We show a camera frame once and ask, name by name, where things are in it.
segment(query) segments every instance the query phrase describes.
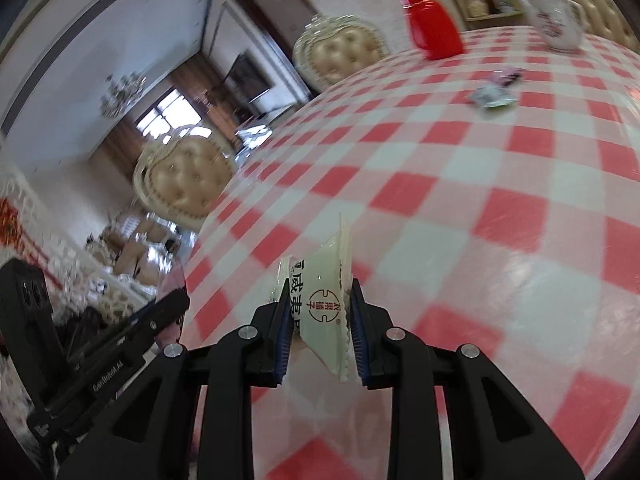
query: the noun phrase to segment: shelf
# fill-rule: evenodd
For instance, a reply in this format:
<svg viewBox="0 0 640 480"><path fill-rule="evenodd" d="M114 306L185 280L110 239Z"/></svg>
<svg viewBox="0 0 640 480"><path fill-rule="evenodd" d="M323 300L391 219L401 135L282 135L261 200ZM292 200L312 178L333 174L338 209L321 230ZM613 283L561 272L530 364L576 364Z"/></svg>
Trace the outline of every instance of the shelf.
<svg viewBox="0 0 640 480"><path fill-rule="evenodd" d="M502 12L500 14L488 14L486 16L479 16L477 18L467 18L468 22L484 22L484 20L495 20L496 18L510 18L511 16L522 16L524 14L521 10L514 10L513 12Z"/></svg>

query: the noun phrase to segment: red and white checkered tablecloth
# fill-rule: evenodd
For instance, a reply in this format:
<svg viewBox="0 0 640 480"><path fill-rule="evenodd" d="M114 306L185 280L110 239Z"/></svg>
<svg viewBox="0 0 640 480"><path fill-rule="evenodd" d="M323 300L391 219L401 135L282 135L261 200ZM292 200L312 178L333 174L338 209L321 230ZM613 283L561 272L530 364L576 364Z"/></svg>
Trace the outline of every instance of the red and white checkered tablecloth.
<svg viewBox="0 0 640 480"><path fill-rule="evenodd" d="M299 111L241 168L187 265L183 342L212 344L267 302L283 254L353 223L369 303L428 344L477 344L593 478L640 413L640 57L532 28L464 34L466 52L392 55ZM469 91L526 69L516 107ZM254 391L259 479L386 478L390 393L338 381L294 345Z"/></svg>

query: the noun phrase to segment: television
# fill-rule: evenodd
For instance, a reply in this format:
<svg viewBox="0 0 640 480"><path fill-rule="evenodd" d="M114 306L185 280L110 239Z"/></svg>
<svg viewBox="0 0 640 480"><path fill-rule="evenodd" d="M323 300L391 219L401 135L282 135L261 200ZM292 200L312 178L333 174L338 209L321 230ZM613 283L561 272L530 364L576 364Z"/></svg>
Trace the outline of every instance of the television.
<svg viewBox="0 0 640 480"><path fill-rule="evenodd" d="M248 102L255 101L271 89L267 78L247 53L239 54L236 57L226 76L235 83Z"/></svg>

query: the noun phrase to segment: teapot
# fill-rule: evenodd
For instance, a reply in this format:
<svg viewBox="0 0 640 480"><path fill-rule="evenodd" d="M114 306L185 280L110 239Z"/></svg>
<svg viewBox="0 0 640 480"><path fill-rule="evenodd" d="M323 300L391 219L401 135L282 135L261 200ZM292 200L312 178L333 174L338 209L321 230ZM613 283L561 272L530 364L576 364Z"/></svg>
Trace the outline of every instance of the teapot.
<svg viewBox="0 0 640 480"><path fill-rule="evenodd" d="M548 46L572 52L580 47L582 34L589 27L584 8L573 0L518 0L532 25ZM578 22L574 13L580 17Z"/></svg>

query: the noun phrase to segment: red logo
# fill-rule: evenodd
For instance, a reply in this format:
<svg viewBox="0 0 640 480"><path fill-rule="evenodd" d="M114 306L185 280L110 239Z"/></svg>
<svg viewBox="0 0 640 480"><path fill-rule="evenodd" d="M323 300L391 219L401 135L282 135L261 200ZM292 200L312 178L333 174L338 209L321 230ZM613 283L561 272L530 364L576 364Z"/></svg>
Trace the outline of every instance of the red logo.
<svg viewBox="0 0 640 480"><path fill-rule="evenodd" d="M340 301L330 290L316 290L306 306L311 317L320 323L330 323L340 314Z"/></svg>
<svg viewBox="0 0 640 480"><path fill-rule="evenodd" d="M552 38L559 38L562 36L562 30L564 24L558 20L553 19L546 12L539 12L538 17L543 21L542 32Z"/></svg>

